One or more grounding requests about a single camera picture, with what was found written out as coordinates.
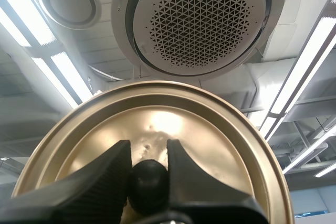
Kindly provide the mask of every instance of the metal container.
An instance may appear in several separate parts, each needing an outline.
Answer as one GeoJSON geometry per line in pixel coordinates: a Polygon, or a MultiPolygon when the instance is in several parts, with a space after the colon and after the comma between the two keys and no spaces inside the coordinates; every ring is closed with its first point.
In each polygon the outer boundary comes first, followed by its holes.
{"type": "Polygon", "coordinates": [[[155,159],[167,167],[174,138],[203,170],[255,196],[270,223],[294,223],[285,178],[255,127],[219,97],[166,81],[107,91],[68,114],[38,145],[13,196],[64,178],[119,140],[131,141],[133,165],[155,159]]]}

